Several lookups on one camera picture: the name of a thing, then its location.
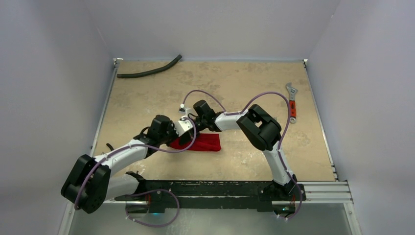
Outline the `red cloth napkin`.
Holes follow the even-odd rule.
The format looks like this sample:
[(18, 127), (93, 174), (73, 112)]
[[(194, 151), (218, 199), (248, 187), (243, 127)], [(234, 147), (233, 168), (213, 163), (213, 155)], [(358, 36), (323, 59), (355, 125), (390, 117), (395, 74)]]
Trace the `red cloth napkin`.
[[(172, 143), (169, 147), (174, 149), (185, 149), (191, 144), (192, 140), (185, 137), (180, 137)], [(218, 152), (222, 149), (219, 134), (198, 134), (194, 144), (188, 149), (189, 151), (200, 152)]]

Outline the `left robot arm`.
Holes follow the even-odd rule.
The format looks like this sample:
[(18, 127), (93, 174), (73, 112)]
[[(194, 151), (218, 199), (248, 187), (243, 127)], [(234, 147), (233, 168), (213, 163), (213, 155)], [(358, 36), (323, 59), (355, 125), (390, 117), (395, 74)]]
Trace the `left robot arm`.
[(104, 202), (114, 174), (150, 157), (161, 150), (161, 145), (178, 137), (175, 123), (167, 116), (157, 115), (149, 127), (122, 147), (95, 157), (80, 156), (62, 186), (61, 195), (73, 203), (75, 210), (92, 213)]

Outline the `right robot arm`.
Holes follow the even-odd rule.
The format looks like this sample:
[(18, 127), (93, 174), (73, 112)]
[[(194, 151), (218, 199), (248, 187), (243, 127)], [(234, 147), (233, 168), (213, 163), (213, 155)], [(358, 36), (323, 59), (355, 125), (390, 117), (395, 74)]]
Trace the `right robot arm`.
[(200, 100), (186, 111), (188, 116), (193, 114), (196, 114), (194, 122), (198, 131), (241, 130), (248, 141), (264, 154), (271, 169), (276, 196), (287, 199), (294, 193), (297, 180), (281, 149), (281, 125), (259, 105), (254, 104), (245, 111), (230, 115), (215, 112), (205, 100)]

